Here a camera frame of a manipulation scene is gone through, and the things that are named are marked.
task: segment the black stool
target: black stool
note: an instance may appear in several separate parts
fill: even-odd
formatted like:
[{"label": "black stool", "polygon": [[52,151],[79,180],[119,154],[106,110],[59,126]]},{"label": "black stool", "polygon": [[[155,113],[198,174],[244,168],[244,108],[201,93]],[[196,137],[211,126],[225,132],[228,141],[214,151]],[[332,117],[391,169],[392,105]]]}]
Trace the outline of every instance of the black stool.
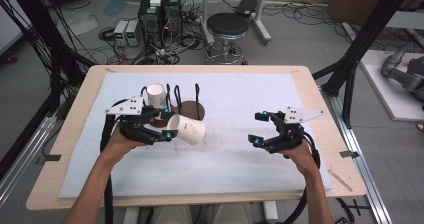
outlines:
[{"label": "black stool", "polygon": [[249,28],[249,22],[235,13],[217,13],[210,16],[206,27],[215,38],[221,39],[206,47],[206,61],[220,64],[234,64],[242,60],[245,64],[241,48],[229,40],[243,37]]}]

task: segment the wooden table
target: wooden table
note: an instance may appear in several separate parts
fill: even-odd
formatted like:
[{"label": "wooden table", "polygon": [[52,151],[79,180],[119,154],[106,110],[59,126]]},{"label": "wooden table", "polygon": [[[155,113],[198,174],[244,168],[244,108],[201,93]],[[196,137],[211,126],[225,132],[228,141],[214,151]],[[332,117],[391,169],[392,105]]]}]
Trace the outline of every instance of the wooden table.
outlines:
[{"label": "wooden table", "polygon": [[[320,143],[321,158],[326,162],[333,182],[327,197],[362,196],[364,182],[351,158],[342,158],[346,145],[335,125],[311,73],[303,66],[94,66],[90,69],[75,102],[63,124],[50,155],[61,155],[60,161],[46,162],[28,198],[30,210],[70,208],[75,199],[58,198],[67,172],[73,148],[83,130],[91,106],[96,100],[103,78],[110,72],[130,73],[281,73],[290,74],[298,91],[303,108],[324,110],[324,115],[309,121],[314,139]],[[115,206],[154,206],[172,204],[204,204],[243,201],[297,199],[297,193],[240,193],[218,195],[120,197]]]}]

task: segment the white cup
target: white cup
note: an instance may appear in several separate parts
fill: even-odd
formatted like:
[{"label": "white cup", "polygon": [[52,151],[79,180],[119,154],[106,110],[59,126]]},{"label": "white cup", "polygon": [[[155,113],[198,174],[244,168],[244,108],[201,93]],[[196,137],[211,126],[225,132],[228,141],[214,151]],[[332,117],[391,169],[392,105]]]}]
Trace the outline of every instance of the white cup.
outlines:
[{"label": "white cup", "polygon": [[167,129],[178,130],[177,137],[190,145],[196,145],[205,135],[205,123],[177,114],[169,119]]},{"label": "white cup", "polygon": [[164,109],[166,106],[166,91],[160,83],[153,83],[147,87],[149,105],[154,108]]}]

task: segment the electronic device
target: electronic device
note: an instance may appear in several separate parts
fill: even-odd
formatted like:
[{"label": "electronic device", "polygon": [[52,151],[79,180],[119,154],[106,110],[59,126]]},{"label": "electronic device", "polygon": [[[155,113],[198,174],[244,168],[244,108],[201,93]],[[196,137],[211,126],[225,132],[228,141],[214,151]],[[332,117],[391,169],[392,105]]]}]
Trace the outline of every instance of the electronic device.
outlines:
[{"label": "electronic device", "polygon": [[236,14],[244,18],[249,18],[250,14],[255,10],[258,0],[241,0],[236,8]]},{"label": "electronic device", "polygon": [[164,32],[164,10],[162,6],[151,6],[150,0],[141,0],[138,11],[138,19],[141,26],[141,34],[145,43],[155,48],[163,48]]},{"label": "electronic device", "polygon": [[118,25],[113,31],[115,36],[116,45],[118,46],[127,46],[127,35],[125,35],[125,30],[127,29],[128,21],[119,21]]},{"label": "electronic device", "polygon": [[138,46],[141,40],[141,29],[138,20],[131,20],[128,22],[125,34],[127,35],[128,45]]},{"label": "electronic device", "polygon": [[168,31],[183,32],[181,0],[163,0]]}]

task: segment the hand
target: hand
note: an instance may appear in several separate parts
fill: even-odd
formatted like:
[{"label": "hand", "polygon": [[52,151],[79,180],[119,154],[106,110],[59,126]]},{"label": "hand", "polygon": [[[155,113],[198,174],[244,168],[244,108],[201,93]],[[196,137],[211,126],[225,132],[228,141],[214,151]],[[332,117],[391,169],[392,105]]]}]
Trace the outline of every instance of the hand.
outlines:
[{"label": "hand", "polygon": [[311,151],[309,150],[308,142],[303,139],[302,143],[289,150],[281,151],[281,154],[284,154],[296,164],[297,169],[303,175],[318,171],[314,159],[312,158]]},{"label": "hand", "polygon": [[119,131],[119,126],[116,125],[109,142],[100,154],[100,158],[114,165],[118,163],[125,154],[138,146],[146,146],[146,144],[127,139]]}]

